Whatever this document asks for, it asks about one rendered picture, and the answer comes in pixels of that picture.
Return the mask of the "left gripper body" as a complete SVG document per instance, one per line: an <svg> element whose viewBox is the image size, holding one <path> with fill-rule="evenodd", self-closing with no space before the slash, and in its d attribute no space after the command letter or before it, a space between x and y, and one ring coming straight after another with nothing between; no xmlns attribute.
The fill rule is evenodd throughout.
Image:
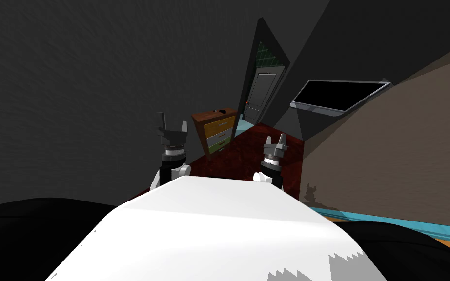
<svg viewBox="0 0 450 281"><path fill-rule="evenodd" d="M170 131L158 127L158 136L160 136L163 146L183 146L186 144L187 135L186 131Z"/></svg>

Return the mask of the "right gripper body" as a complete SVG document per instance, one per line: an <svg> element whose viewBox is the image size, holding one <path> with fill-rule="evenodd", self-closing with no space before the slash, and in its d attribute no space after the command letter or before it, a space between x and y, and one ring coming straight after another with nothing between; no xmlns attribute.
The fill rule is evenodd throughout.
<svg viewBox="0 0 450 281"><path fill-rule="evenodd" d="M288 146L285 144L270 143L270 144L264 144L263 148L264 148L265 158L281 159L284 157L284 154L287 151Z"/></svg>

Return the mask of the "brown chest of coloured drawers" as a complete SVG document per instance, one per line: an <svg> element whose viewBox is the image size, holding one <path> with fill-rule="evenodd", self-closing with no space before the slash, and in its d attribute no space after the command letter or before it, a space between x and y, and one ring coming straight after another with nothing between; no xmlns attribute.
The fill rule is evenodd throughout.
<svg viewBox="0 0 450 281"><path fill-rule="evenodd" d="M191 117L208 160L230 145L237 127L237 111L225 108L192 114Z"/></svg>

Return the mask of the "grey panelled door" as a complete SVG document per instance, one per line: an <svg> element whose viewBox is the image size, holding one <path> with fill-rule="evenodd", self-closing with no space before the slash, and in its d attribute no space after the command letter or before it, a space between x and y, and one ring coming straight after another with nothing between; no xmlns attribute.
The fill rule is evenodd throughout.
<svg viewBox="0 0 450 281"><path fill-rule="evenodd" d="M258 123L284 69L283 66L257 68L243 113L245 121Z"/></svg>

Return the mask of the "black flat screen television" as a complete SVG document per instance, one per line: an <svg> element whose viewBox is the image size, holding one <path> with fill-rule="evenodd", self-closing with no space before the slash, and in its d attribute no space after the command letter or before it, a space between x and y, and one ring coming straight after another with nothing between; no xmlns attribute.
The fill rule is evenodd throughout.
<svg viewBox="0 0 450 281"><path fill-rule="evenodd" d="M308 80L291 108L341 116L391 85L388 81Z"/></svg>

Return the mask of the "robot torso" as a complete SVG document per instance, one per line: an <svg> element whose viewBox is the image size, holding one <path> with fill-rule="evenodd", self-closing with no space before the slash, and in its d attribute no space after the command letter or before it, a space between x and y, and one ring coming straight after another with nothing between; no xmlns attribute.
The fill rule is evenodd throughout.
<svg viewBox="0 0 450 281"><path fill-rule="evenodd" d="M183 176L108 213L46 281L386 281L343 229L266 182Z"/></svg>

